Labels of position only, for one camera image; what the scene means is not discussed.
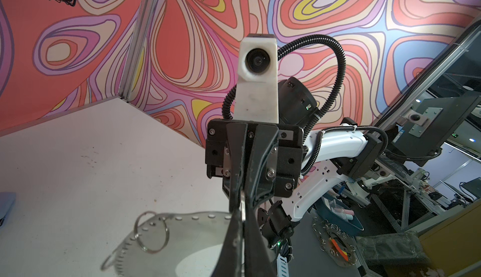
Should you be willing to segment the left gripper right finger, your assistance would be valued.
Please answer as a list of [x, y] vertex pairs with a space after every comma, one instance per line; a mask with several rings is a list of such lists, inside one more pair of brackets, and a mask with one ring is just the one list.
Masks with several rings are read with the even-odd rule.
[[263, 239], [254, 211], [247, 207], [244, 222], [245, 276], [276, 276]]

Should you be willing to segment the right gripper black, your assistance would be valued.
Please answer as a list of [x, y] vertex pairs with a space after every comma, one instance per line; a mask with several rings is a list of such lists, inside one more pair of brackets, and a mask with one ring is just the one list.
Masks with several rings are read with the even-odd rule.
[[229, 211], [246, 204], [255, 209], [272, 197], [288, 198], [298, 184], [303, 161], [303, 130], [296, 125], [214, 119], [207, 124], [207, 176], [222, 179]]

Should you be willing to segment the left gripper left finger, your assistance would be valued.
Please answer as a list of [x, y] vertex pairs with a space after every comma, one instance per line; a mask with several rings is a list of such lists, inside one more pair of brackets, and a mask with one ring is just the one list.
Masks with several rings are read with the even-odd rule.
[[232, 213], [218, 262], [212, 276], [242, 276], [244, 256], [244, 223], [246, 221], [245, 203]]

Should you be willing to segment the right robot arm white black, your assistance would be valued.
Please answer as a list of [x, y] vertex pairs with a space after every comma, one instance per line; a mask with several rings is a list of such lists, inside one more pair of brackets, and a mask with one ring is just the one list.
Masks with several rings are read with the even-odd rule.
[[[296, 78], [278, 80], [289, 53], [324, 45], [335, 56], [334, 86], [323, 106]], [[208, 177], [222, 179], [233, 221], [225, 242], [270, 246], [289, 237], [306, 211], [332, 187], [362, 176], [386, 149], [383, 130], [349, 118], [337, 127], [313, 126], [333, 106], [343, 85], [346, 56], [326, 35], [308, 35], [279, 47], [273, 35], [240, 43], [238, 81], [225, 96], [222, 117], [207, 125]]]

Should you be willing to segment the black monitor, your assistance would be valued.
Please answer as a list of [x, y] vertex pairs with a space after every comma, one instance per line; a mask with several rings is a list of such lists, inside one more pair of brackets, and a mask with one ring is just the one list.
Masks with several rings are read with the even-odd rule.
[[403, 125], [385, 154], [424, 166], [442, 153], [443, 143], [480, 104], [480, 95], [425, 99], [402, 117]]

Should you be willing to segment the small blue stapler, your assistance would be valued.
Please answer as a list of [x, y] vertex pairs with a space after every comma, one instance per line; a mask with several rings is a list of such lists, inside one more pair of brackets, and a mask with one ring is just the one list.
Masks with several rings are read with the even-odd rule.
[[13, 209], [16, 202], [16, 193], [2, 192], [0, 196], [0, 227], [2, 228]]

